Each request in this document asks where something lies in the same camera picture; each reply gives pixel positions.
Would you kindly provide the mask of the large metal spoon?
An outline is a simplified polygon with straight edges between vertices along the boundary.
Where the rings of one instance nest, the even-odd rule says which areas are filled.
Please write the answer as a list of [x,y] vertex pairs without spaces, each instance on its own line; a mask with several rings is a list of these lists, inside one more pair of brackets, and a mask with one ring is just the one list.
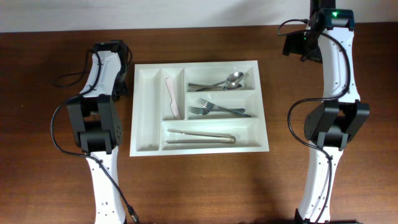
[[239,83],[242,79],[244,78],[244,73],[243,72],[234,72],[230,75],[227,76],[227,78],[221,82],[217,82],[211,85],[201,85],[201,84],[195,84],[195,83],[189,83],[189,87],[204,87],[204,88],[210,88],[213,86],[219,86],[221,84],[230,84],[230,83]]
[[240,83],[229,83],[224,86],[209,86],[198,89],[197,91],[208,91],[208,90],[240,90],[243,86]]

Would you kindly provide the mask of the metal fork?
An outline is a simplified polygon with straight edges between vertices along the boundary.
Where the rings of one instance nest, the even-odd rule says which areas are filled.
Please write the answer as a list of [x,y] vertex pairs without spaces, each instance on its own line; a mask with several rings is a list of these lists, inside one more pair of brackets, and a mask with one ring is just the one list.
[[222,109],[208,109],[208,108],[198,108],[198,107],[189,107],[189,112],[199,115],[206,115],[210,112],[227,112],[238,116],[245,116],[243,112],[234,111],[234,110],[222,110]]
[[205,100],[203,98],[200,98],[198,100],[198,102],[199,102],[199,104],[201,104],[202,106],[204,106],[206,109],[209,109],[209,110],[220,110],[220,111],[231,113],[233,115],[236,115],[236,116],[239,116],[239,117],[243,117],[243,118],[250,118],[251,117],[251,115],[248,115],[246,113],[239,112],[237,110],[228,109],[228,108],[225,108],[225,107],[222,107],[222,106],[218,106],[218,105],[216,105],[214,103],[211,103],[211,102],[209,102],[209,101],[207,101],[207,100]]

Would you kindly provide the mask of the metal tongs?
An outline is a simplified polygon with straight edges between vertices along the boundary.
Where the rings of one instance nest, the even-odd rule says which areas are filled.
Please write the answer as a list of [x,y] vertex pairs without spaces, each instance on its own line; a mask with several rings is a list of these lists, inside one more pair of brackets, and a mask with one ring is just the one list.
[[200,133],[168,129],[169,133],[183,136],[179,139],[166,140],[167,144],[234,144],[236,138],[230,134]]

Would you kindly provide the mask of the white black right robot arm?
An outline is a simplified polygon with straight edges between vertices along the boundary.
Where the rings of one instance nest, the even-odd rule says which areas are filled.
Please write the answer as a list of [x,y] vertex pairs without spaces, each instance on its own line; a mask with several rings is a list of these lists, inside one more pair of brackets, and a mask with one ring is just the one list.
[[353,68],[354,12],[338,9],[334,0],[311,0],[306,27],[284,33],[284,55],[323,65],[323,96],[305,98],[291,107],[319,102],[304,122],[310,151],[304,195],[295,210],[295,223],[331,223],[330,197],[338,163],[347,144],[367,120],[370,107],[362,103]]

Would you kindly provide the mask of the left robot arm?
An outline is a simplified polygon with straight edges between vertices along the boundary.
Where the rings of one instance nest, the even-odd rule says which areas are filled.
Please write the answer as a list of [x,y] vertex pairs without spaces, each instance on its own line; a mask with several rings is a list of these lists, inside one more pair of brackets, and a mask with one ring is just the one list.
[[117,156],[123,129],[114,97],[124,85],[129,52],[122,40],[95,44],[93,50],[86,84],[67,109],[75,143],[87,155],[95,196],[95,223],[126,223],[117,190]]

